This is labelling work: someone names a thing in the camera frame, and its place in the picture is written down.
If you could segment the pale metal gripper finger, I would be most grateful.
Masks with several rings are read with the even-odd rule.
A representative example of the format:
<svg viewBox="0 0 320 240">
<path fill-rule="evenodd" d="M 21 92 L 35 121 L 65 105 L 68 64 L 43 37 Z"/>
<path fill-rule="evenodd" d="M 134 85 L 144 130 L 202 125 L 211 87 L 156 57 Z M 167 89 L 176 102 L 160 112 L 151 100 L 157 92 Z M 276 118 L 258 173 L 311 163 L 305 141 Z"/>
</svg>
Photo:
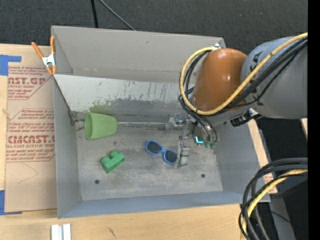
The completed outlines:
<svg viewBox="0 0 320 240">
<path fill-rule="evenodd" d="M 188 146 L 188 144 L 185 141 L 180 141 L 177 146 L 177 160 L 174 163 L 174 167 L 176 169 L 184 167 L 188 164 L 189 152 L 190 147 Z"/>
<path fill-rule="evenodd" d="M 166 133 L 171 133 L 173 130 L 180 129 L 184 126 L 185 122 L 181 113 L 168 114 L 168 121 L 165 125 Z"/>
</svg>

